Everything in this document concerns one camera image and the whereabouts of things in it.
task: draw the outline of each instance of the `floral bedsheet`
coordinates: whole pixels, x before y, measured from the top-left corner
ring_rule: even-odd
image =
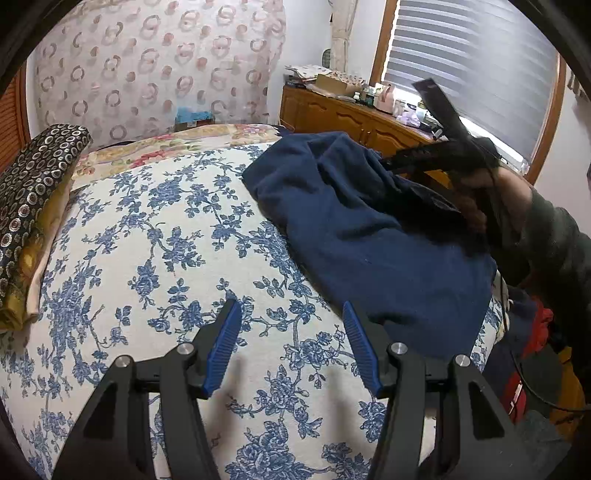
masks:
[[[277,129],[271,125],[204,125],[128,145],[104,148],[81,156],[72,175],[72,190],[165,158],[277,140]]]
[[[365,479],[385,404],[364,389],[341,320],[241,182],[269,145],[168,159],[73,193],[39,320],[0,335],[0,398],[41,476],[118,355],[163,355],[236,298],[236,351],[221,389],[200,401],[222,478]],[[480,366],[496,309],[491,300],[472,352]],[[150,402],[155,468],[167,478],[158,395]],[[423,456],[434,426],[427,419]]]

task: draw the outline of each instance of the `blue gripper pad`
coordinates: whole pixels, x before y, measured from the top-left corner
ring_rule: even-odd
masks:
[[[379,379],[378,357],[371,346],[353,305],[348,301],[343,305],[343,323],[345,324],[345,332],[353,349],[353,356],[357,362],[357,368],[359,369],[359,375],[363,380],[363,384],[374,397],[379,398],[383,385]]]
[[[222,385],[223,376],[226,374],[226,368],[228,367],[228,362],[234,350],[234,345],[236,345],[236,339],[238,338],[238,332],[242,324],[242,309],[240,308],[240,304],[237,301],[228,301],[232,301],[233,305],[207,355],[205,382],[203,383],[203,392],[207,398],[211,397],[213,392]],[[218,320],[224,314],[224,309],[222,309]]]

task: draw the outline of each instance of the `white wall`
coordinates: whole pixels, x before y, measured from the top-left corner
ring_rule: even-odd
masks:
[[[348,73],[369,81],[386,0],[359,0],[349,39]]]
[[[279,119],[284,66],[321,65],[323,52],[330,48],[331,7],[326,0],[283,0],[283,6],[287,33],[281,58],[269,80],[267,96],[269,122],[273,124]]]
[[[567,88],[556,136],[535,188],[555,206],[568,210],[589,236],[591,193],[586,175],[590,163],[591,102],[577,99]]]
[[[29,121],[29,133],[31,138],[35,138],[41,133],[39,127],[39,118],[37,108],[35,107],[35,52],[33,51],[27,58],[27,69],[25,77],[25,95],[27,100],[27,119]]]

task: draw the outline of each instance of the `tied curtain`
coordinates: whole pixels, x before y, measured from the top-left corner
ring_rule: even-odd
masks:
[[[330,48],[330,69],[347,71],[349,38],[355,20],[358,0],[333,0],[332,44]]]
[[[30,101],[93,149],[170,132],[180,107],[267,123],[285,29],[282,0],[86,0],[35,49]]]

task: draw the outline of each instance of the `dark green sleeve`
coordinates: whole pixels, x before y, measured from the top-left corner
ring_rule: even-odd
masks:
[[[574,373],[591,402],[591,239],[566,210],[533,194],[519,246],[536,290],[573,348]]]

